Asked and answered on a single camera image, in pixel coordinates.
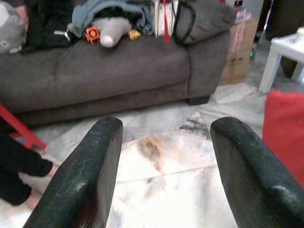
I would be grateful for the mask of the dark door leaf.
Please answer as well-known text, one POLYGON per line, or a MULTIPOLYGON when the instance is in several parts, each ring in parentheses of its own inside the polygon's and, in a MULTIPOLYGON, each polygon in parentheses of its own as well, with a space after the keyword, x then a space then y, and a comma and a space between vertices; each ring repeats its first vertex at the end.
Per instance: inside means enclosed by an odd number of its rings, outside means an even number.
POLYGON ((267 39, 296 33, 304 27, 304 0, 264 0, 257 32, 262 32, 265 25, 267 39))

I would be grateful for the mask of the pale grey plush toy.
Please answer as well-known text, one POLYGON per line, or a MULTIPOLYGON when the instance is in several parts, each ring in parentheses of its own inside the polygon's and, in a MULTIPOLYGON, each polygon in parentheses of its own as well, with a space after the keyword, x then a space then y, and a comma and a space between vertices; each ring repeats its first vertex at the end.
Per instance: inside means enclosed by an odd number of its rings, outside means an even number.
POLYGON ((113 48, 132 28, 128 19, 114 17, 95 19, 92 22, 100 31, 100 44, 104 48, 113 48))

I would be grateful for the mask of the orange black cube gadget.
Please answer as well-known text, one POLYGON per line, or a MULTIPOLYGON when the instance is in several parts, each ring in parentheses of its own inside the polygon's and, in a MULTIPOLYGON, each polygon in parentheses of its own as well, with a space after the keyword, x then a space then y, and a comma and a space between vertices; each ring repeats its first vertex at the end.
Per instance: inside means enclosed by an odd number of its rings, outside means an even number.
POLYGON ((85 39, 91 44, 96 45, 99 43, 100 31, 97 27, 91 26, 85 29, 85 39))

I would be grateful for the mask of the cardboard box printed tape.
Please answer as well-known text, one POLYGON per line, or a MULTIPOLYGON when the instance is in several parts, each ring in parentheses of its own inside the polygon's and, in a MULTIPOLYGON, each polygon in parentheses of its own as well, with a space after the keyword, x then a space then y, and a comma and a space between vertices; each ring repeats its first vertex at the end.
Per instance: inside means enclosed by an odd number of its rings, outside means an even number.
POLYGON ((256 35, 257 25, 258 21, 253 18, 234 25, 230 29, 231 41, 228 53, 231 54, 250 50, 256 35))

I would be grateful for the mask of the dark grey fabric sofa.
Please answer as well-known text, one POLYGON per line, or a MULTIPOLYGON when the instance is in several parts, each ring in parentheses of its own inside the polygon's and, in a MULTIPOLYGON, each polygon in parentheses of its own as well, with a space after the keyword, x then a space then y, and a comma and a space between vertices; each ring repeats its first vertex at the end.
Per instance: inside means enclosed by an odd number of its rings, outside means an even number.
POLYGON ((226 64, 231 7, 187 3, 195 35, 165 44, 124 38, 113 50, 79 41, 70 48, 0 54, 0 103, 29 126, 187 100, 205 104, 226 64))

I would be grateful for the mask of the small yellow packet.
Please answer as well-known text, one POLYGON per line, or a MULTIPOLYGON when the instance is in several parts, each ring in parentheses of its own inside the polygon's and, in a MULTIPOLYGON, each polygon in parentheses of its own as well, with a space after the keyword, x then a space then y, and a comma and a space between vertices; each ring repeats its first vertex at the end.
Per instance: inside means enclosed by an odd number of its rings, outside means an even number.
POLYGON ((136 40, 141 36, 141 33, 135 29, 131 29, 128 32, 128 37, 130 40, 136 40))

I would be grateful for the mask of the person's bare foot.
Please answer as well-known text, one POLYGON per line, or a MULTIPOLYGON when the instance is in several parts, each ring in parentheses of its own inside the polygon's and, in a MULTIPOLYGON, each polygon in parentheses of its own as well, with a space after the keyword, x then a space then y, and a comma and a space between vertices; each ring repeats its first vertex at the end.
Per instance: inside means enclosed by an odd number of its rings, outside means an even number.
POLYGON ((43 192, 36 188, 30 188, 22 191, 22 205, 26 205, 30 210, 34 210, 40 202, 43 192))

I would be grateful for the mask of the silver metal clip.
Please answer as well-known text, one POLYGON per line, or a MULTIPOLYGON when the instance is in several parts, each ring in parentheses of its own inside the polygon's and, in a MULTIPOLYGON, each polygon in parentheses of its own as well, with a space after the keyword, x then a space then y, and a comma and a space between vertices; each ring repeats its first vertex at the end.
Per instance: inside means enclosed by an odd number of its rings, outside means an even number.
POLYGON ((67 31, 55 30, 54 35, 64 36, 68 41, 70 41, 68 30, 67 31))

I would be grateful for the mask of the grey blue jacket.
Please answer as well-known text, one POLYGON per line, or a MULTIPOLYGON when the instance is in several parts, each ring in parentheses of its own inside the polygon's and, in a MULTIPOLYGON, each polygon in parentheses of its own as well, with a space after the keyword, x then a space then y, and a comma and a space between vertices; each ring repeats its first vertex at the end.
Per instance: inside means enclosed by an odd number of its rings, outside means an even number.
POLYGON ((68 31, 82 38, 84 30, 91 26, 94 19, 114 17, 128 19, 133 28, 145 35, 154 33, 148 3, 136 0, 88 0, 77 5, 73 9, 68 31))

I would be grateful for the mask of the red square pillow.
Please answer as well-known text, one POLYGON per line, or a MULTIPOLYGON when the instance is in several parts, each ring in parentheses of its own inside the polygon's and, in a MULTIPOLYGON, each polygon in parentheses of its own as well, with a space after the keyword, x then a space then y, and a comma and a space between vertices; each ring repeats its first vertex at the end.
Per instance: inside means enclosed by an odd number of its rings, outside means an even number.
POLYGON ((262 139, 304 188, 303 93, 267 94, 262 139))

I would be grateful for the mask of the white side table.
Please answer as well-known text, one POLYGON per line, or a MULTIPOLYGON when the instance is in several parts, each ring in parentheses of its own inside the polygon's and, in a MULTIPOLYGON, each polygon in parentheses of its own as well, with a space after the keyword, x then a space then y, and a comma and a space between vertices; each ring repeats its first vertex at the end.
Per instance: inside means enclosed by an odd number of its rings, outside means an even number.
POLYGON ((271 40, 266 66, 259 85, 260 92, 270 91, 282 57, 297 62, 292 80, 304 83, 304 47, 295 44, 296 37, 297 35, 294 34, 271 40))

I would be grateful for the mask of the red metal frame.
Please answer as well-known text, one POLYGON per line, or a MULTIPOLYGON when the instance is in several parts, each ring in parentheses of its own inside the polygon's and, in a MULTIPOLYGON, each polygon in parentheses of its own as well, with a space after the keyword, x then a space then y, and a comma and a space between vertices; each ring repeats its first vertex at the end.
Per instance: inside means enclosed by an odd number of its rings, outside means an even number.
POLYGON ((0 103, 0 117, 7 122, 15 132, 10 136, 13 138, 25 138, 23 145, 31 149, 33 146, 45 150, 46 144, 40 140, 23 122, 14 116, 2 103, 0 103))

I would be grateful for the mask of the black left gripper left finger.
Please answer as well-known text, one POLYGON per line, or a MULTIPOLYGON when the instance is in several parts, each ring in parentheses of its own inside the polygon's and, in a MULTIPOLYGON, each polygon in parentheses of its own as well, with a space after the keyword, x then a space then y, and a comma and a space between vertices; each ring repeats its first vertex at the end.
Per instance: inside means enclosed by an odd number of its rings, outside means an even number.
POLYGON ((97 121, 60 165, 23 228, 105 228, 123 141, 123 123, 97 121))

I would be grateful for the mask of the grey white plush cushion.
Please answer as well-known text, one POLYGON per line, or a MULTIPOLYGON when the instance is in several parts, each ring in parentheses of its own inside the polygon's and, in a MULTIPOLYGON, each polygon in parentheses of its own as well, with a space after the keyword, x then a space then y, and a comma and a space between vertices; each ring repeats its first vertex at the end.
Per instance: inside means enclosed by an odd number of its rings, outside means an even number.
POLYGON ((22 18, 14 7, 0 1, 0 55, 16 53, 26 43, 27 33, 22 18))

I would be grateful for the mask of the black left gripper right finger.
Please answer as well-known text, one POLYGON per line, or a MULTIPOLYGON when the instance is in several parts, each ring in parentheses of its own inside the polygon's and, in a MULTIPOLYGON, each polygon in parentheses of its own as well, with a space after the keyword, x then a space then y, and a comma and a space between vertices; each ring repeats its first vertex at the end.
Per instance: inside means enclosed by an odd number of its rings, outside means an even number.
POLYGON ((238 228, 304 228, 304 188, 246 123, 219 118, 210 135, 238 228))

